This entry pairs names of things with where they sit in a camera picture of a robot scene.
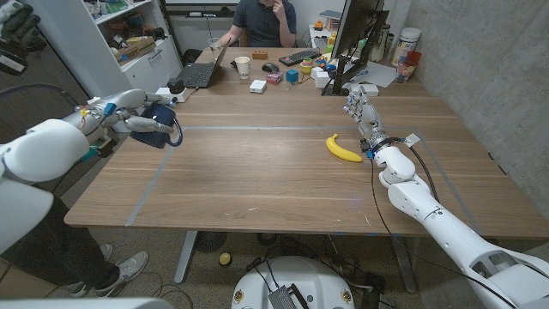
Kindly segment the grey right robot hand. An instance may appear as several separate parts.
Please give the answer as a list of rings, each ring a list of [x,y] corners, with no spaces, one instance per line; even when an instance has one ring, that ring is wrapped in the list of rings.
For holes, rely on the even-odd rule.
[[[370,150],[375,154],[390,144],[390,139],[383,129],[381,117],[375,107],[369,103],[369,97],[363,86],[360,86],[358,91],[349,93],[347,105],[343,109],[359,127],[359,132],[365,139],[361,143],[364,151]]]

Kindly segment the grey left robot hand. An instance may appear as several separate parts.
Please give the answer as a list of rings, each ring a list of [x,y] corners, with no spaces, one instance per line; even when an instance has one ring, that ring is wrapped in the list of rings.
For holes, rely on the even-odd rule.
[[[173,133],[171,124],[144,118],[137,114],[142,107],[169,106],[170,101],[159,94],[131,89],[105,98],[90,100],[85,106],[76,106],[75,112],[65,117],[68,122],[87,138],[90,148],[101,149],[111,141],[107,129],[123,122],[130,131]]]

